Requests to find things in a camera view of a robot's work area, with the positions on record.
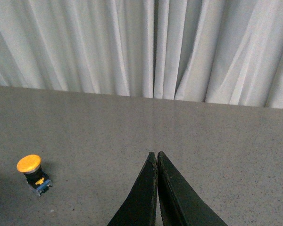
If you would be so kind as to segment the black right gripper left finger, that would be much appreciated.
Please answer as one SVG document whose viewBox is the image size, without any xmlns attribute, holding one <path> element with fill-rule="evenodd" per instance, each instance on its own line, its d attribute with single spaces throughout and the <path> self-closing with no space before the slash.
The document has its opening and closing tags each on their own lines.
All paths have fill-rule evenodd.
<svg viewBox="0 0 283 226">
<path fill-rule="evenodd" d="M 129 195 L 108 223 L 109 226 L 154 226 L 158 192 L 158 167 L 150 152 Z"/>
</svg>

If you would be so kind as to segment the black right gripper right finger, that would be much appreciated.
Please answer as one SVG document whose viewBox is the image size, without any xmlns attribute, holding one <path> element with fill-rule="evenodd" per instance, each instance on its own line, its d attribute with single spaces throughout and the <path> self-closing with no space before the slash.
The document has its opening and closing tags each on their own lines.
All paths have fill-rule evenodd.
<svg viewBox="0 0 283 226">
<path fill-rule="evenodd" d="M 165 226 L 225 226 L 166 154 L 158 153 L 158 195 Z"/>
</svg>

